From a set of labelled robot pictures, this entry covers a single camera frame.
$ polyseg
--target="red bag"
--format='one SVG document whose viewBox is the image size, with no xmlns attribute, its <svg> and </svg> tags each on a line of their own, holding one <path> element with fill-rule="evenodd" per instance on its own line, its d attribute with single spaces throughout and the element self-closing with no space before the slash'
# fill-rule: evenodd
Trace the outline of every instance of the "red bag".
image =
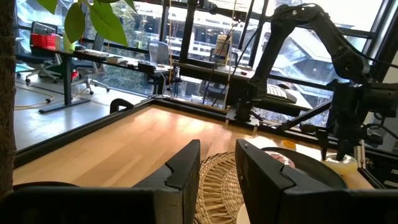
<svg viewBox="0 0 398 224">
<path fill-rule="evenodd" d="M 45 49 L 55 50 L 55 34 L 31 34 L 30 36 L 32 37 L 32 45 L 34 47 L 42 47 Z"/>
</svg>

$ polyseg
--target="yellow object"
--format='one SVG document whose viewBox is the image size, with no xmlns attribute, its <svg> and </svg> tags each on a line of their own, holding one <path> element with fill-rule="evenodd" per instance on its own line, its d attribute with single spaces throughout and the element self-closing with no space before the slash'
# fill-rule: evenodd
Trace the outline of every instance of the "yellow object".
<svg viewBox="0 0 398 224">
<path fill-rule="evenodd" d="M 358 162 L 352 156 L 345 155 L 342 161 L 336 160 L 337 153 L 332 153 L 326 156 L 322 161 L 324 165 L 333 169 L 339 175 L 346 175 L 355 172 L 358 168 Z"/>
<path fill-rule="evenodd" d="M 285 149 L 296 149 L 296 144 L 292 141 L 288 140 L 283 140 L 279 147 L 285 148 Z"/>
</svg>

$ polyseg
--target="white object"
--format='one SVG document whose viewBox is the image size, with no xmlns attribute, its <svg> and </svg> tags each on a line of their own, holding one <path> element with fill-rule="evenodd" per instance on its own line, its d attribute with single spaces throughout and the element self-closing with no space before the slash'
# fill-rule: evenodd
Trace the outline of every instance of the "white object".
<svg viewBox="0 0 398 224">
<path fill-rule="evenodd" d="M 231 39 L 227 39 L 226 35 L 217 36 L 217 44 L 216 49 L 214 51 L 215 58 L 217 59 L 217 64 L 226 65 L 228 61 L 228 51 L 229 46 L 231 45 Z"/>
<path fill-rule="evenodd" d="M 118 64 L 121 61 L 123 61 L 123 57 L 119 57 L 119 56 L 110 56 L 110 57 L 106 58 L 106 62 L 108 62 L 108 63 Z"/>
</svg>

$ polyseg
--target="keyboard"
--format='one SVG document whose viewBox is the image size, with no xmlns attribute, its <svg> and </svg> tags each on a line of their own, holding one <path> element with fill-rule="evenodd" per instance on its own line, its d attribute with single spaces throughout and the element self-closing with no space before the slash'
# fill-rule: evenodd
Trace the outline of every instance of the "keyboard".
<svg viewBox="0 0 398 224">
<path fill-rule="evenodd" d="M 288 103 L 296 103 L 297 99 L 277 85 L 267 85 L 267 97 L 282 100 Z"/>
</svg>

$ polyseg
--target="orange object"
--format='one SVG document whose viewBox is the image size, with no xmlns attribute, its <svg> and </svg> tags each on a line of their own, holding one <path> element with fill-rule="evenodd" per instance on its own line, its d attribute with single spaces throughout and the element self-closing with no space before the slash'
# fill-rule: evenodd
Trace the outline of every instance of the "orange object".
<svg viewBox="0 0 398 224">
<path fill-rule="evenodd" d="M 294 142 L 283 140 L 280 144 L 280 147 L 287 148 L 287 149 L 295 149 L 296 144 Z"/>
<path fill-rule="evenodd" d="M 42 47 L 45 49 L 55 50 L 56 38 L 55 34 L 51 35 L 41 35 L 41 34 L 31 34 L 32 45 L 34 47 Z"/>
</svg>

